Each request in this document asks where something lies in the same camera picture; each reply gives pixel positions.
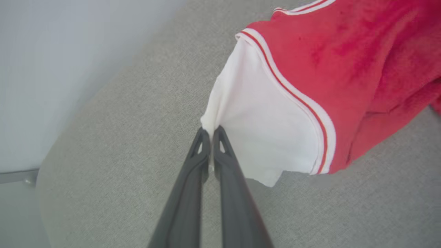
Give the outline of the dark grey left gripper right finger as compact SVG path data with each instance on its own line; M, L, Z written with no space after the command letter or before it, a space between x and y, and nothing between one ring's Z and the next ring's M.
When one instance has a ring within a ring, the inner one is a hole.
M270 235L222 126L214 132L213 158L220 185L223 247L272 248Z

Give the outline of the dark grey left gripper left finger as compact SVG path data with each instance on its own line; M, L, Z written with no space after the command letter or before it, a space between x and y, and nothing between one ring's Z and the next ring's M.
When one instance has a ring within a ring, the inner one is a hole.
M203 184L208 179L211 142L198 129L148 244L149 248L199 248Z

